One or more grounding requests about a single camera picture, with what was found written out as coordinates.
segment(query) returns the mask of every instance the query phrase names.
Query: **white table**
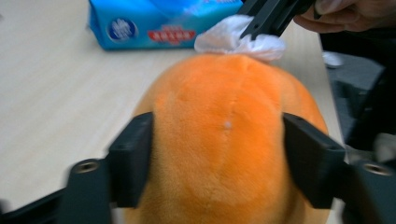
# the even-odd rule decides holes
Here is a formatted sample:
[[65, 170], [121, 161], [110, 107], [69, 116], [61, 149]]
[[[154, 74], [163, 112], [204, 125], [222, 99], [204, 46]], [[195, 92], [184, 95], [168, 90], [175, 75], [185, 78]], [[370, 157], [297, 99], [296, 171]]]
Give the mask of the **white table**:
[[[63, 187], [76, 162], [103, 158], [153, 79], [195, 54], [104, 51], [86, 29], [88, 1], [0, 0], [0, 14], [0, 198], [9, 209]], [[342, 142], [318, 35], [291, 24], [282, 38], [276, 64], [311, 91]]]

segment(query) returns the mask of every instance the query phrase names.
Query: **black tool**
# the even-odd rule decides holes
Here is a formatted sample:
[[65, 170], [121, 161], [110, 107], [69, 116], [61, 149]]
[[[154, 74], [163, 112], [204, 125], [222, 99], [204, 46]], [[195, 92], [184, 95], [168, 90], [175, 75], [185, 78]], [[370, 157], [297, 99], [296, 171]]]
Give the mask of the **black tool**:
[[78, 162], [64, 189], [36, 202], [4, 214], [0, 206], [0, 224], [107, 224], [111, 208], [137, 207], [149, 173], [152, 126], [152, 113], [133, 118], [105, 159]]
[[346, 151], [297, 116], [284, 116], [285, 149], [294, 182], [315, 208], [345, 202], [348, 224], [391, 224], [396, 220], [396, 159], [386, 163], [344, 162]]
[[247, 29], [242, 33], [251, 35], [281, 36], [295, 15], [305, 13], [315, 0], [247, 0], [237, 14], [254, 17]]

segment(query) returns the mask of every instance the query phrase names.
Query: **box logo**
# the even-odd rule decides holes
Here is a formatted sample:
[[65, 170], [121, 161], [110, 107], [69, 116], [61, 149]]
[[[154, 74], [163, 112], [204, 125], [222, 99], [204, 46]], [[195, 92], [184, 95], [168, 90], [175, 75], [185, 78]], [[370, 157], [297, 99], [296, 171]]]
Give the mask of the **box logo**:
[[148, 37], [155, 42], [170, 43], [179, 45], [182, 41], [189, 41], [195, 38], [194, 30], [183, 30], [181, 26], [163, 26], [161, 30], [148, 31]]
[[137, 36], [138, 32], [133, 22], [117, 18], [108, 25], [107, 34], [111, 40], [121, 42]]

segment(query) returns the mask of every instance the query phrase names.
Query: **tissue box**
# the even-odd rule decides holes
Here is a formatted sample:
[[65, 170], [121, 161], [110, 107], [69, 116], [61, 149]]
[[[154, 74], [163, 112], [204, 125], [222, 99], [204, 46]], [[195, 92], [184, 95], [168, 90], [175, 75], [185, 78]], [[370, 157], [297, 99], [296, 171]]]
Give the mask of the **tissue box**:
[[89, 25], [103, 49], [192, 48], [240, 0], [90, 0]]

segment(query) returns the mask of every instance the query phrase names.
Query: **orange plush toy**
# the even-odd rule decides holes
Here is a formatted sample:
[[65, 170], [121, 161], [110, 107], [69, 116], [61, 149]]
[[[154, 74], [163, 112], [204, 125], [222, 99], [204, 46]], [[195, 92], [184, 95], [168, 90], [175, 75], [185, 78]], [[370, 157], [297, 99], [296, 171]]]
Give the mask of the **orange plush toy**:
[[134, 115], [152, 111], [148, 182], [127, 223], [325, 223], [287, 165], [282, 113], [326, 132], [292, 75], [244, 55], [200, 54], [165, 71]]

